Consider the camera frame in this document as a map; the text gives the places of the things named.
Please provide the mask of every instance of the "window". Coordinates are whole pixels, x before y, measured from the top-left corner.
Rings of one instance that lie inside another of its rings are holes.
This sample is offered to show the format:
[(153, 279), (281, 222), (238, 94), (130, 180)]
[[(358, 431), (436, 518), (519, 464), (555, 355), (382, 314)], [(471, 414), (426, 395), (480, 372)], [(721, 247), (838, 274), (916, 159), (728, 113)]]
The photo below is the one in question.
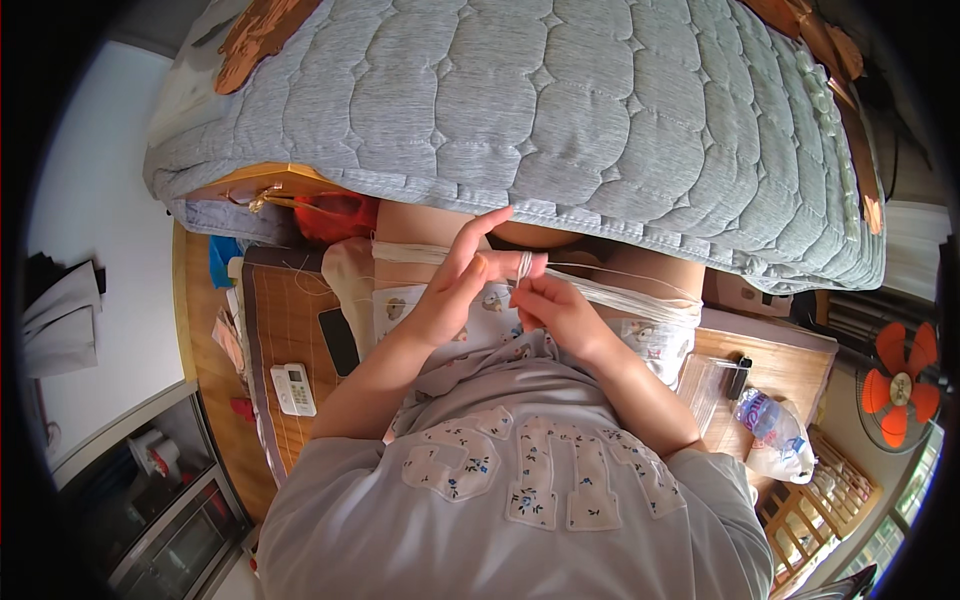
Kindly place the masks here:
[(934, 424), (920, 461), (910, 475), (910, 480), (900, 493), (900, 497), (897, 498), (897, 502), (887, 516), (880, 521), (874, 534), (870, 536), (860, 552), (837, 575), (837, 580), (850, 577), (868, 564), (874, 563), (876, 563), (876, 580), (880, 580), (924, 503), (926, 491), (930, 488), (930, 481), (933, 480), (933, 473), (937, 469), (943, 443), (944, 430)]

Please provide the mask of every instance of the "gray t-shirt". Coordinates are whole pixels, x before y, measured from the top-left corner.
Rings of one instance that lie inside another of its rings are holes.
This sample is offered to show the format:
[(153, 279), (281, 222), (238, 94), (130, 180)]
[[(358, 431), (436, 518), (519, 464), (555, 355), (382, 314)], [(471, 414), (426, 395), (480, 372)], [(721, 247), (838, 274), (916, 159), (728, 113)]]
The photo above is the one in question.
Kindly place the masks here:
[(304, 447), (257, 563), (268, 598), (766, 598), (773, 558), (744, 466), (668, 464), (586, 374), (489, 365), (392, 444)]

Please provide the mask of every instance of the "pajama shorts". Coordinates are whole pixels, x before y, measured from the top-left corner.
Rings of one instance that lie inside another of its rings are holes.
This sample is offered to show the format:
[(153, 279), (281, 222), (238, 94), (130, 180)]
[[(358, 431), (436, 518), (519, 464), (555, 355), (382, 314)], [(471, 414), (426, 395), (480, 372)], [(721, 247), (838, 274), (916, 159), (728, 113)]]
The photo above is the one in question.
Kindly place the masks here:
[[(412, 285), (373, 291), (376, 341), (383, 339), (413, 310), (424, 289), (425, 285)], [(437, 393), (411, 392), (404, 399), (392, 425), (396, 435), (409, 431), (424, 402), (459, 381), (458, 372), (472, 372), (472, 363), (488, 360), (492, 352), (493, 356), (501, 355), (504, 362), (545, 356), (582, 368), (557, 347), (549, 331), (523, 332), (516, 309), (508, 306), (510, 290), (503, 283), (488, 283), (470, 305), (467, 324), (430, 355), (420, 378), (432, 374), (431, 379), (440, 379)], [(672, 390), (677, 389), (681, 366), (693, 350), (693, 325), (658, 323), (641, 317), (606, 319), (605, 322), (660, 381)]]

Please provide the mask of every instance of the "forearm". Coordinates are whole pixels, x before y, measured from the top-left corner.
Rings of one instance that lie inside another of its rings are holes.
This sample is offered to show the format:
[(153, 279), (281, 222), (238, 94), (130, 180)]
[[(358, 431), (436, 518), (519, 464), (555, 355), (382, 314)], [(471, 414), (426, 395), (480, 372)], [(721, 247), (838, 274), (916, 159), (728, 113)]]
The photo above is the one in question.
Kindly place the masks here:
[(317, 407), (310, 437), (382, 439), (432, 351), (398, 325)]
[(706, 449), (690, 409), (625, 344), (609, 344), (588, 366), (620, 424), (661, 458)]

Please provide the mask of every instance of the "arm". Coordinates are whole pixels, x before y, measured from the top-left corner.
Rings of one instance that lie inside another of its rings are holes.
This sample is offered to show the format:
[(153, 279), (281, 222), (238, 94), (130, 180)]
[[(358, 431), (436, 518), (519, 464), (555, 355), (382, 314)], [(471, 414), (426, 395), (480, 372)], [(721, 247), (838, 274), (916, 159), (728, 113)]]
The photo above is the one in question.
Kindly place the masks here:
[(690, 409), (621, 340), (614, 336), (585, 362), (624, 428), (661, 458), (687, 447), (707, 451)]
[(381, 440), (433, 347), (403, 323), (317, 407), (311, 438)]
[(683, 448), (706, 450), (687, 408), (636, 356), (572, 284), (551, 276), (524, 279), (511, 297), (525, 330), (546, 326), (587, 366), (620, 422), (665, 459)]

